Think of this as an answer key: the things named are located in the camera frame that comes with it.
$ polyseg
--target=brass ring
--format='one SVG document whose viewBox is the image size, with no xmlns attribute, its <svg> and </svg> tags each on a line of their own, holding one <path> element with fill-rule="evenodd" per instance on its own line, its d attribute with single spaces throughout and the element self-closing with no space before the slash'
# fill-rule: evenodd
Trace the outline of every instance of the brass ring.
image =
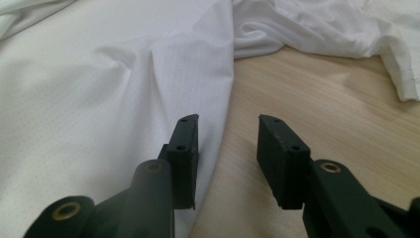
<svg viewBox="0 0 420 238">
<path fill-rule="evenodd" d="M 71 207 L 67 212 L 62 212 L 64 209 Z M 61 206 L 59 206 L 53 213 L 52 213 L 52 219 L 57 221 L 66 220 L 68 218 L 73 217 L 75 214 L 77 214 L 80 211 L 80 203 L 76 201 L 71 201 L 68 203 L 65 203 Z"/>
<path fill-rule="evenodd" d="M 333 163 L 324 163 L 321 165 L 322 170 L 328 172 L 328 173 L 334 173 L 337 174 L 341 171 L 341 168 L 334 165 Z"/>
<path fill-rule="evenodd" d="M 154 163 L 154 164 L 151 164 L 151 165 L 147 165 L 146 166 L 146 171 L 151 173 L 151 174 L 157 173 L 157 172 L 161 171 L 161 164 L 160 163 Z"/>
</svg>

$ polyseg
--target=wooden table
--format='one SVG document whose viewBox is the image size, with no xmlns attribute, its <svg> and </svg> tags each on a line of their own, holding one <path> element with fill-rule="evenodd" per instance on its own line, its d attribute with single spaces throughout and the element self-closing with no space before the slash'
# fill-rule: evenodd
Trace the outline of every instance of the wooden table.
<svg viewBox="0 0 420 238">
<path fill-rule="evenodd" d="M 224 141 L 190 237 L 307 237 L 302 211 L 281 210 L 256 160 L 258 116 L 284 120 L 313 159 L 347 166 L 367 191 L 407 209 L 420 196 L 420 102 L 399 101 L 380 58 L 284 48 L 235 62 Z"/>
</svg>

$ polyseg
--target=white fabric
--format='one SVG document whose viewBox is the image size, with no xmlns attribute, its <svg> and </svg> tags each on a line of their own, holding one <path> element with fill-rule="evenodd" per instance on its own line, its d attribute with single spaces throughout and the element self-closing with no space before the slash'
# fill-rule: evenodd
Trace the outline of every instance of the white fabric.
<svg viewBox="0 0 420 238">
<path fill-rule="evenodd" d="M 401 100 L 420 100 L 420 1 L 234 0 L 235 57 L 284 45 L 337 57 L 380 55 Z"/>
<path fill-rule="evenodd" d="M 0 41 L 36 24 L 75 0 L 0 0 Z"/>
<path fill-rule="evenodd" d="M 99 202 L 127 187 L 192 113 L 200 115 L 199 209 L 233 56 L 284 45 L 379 54 L 400 98 L 420 99 L 417 0 L 235 0 L 233 9 L 230 0 L 0 1 L 0 237 L 21 237 L 64 196 Z M 196 214 L 176 212 L 176 237 Z"/>
<path fill-rule="evenodd" d="M 233 81 L 231 14 L 229 1 L 76 1 L 1 42 L 0 237 L 62 197 L 128 187 L 192 113 L 199 208 Z M 176 237 L 197 212 L 176 211 Z"/>
</svg>

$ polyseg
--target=wood grain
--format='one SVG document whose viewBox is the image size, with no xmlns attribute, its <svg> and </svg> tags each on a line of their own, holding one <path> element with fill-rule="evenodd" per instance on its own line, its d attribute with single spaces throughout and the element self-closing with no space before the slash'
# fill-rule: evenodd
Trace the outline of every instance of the wood grain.
<svg viewBox="0 0 420 238">
<path fill-rule="evenodd" d="M 302 211 L 277 207 L 258 166 L 260 114 L 284 120 L 313 159 L 344 164 L 370 194 L 405 209 L 420 196 L 420 103 L 399 101 L 380 58 L 284 48 L 235 62 L 220 158 L 191 238 L 307 237 Z"/>
</svg>

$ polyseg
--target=wooden surface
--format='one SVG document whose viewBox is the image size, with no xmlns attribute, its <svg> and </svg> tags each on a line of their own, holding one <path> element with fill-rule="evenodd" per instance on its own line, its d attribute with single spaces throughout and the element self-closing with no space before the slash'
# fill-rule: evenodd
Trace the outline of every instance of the wooden surface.
<svg viewBox="0 0 420 238">
<path fill-rule="evenodd" d="M 307 237 L 302 211 L 277 207 L 256 160 L 258 116 L 284 120 L 313 159 L 347 166 L 402 208 L 420 196 L 420 102 L 400 102 L 380 58 L 285 48 L 235 62 L 224 141 L 191 238 Z"/>
</svg>

